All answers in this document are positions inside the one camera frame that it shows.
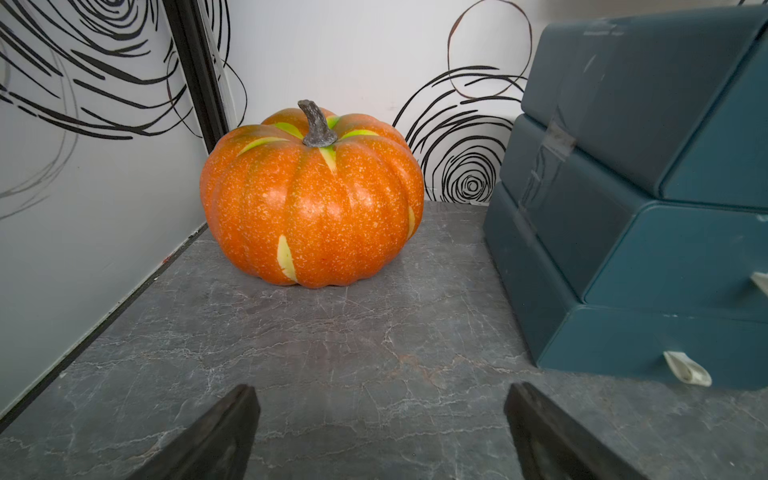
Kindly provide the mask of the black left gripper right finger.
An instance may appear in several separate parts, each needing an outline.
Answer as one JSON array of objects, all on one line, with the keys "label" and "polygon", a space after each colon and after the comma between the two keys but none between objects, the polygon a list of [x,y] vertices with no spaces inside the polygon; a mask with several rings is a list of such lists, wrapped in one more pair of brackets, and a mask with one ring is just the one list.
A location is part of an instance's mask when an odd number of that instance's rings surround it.
[{"label": "black left gripper right finger", "polygon": [[504,414],[526,479],[645,477],[529,382],[510,385]]}]

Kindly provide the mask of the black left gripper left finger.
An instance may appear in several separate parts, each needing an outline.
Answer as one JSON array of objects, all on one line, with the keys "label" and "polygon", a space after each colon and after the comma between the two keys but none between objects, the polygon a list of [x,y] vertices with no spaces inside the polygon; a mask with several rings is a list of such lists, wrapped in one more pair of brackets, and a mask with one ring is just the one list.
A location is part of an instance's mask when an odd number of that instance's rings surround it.
[{"label": "black left gripper left finger", "polygon": [[260,412],[255,389],[240,384],[130,477],[242,479]]}]

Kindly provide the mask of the teal drawer cabinet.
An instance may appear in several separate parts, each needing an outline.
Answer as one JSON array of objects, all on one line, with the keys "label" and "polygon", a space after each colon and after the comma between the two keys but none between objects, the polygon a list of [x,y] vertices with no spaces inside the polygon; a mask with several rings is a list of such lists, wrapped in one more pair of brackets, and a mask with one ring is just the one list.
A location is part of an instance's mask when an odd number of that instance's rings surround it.
[{"label": "teal drawer cabinet", "polygon": [[553,23],[484,223],[533,363],[767,384],[767,9]]}]

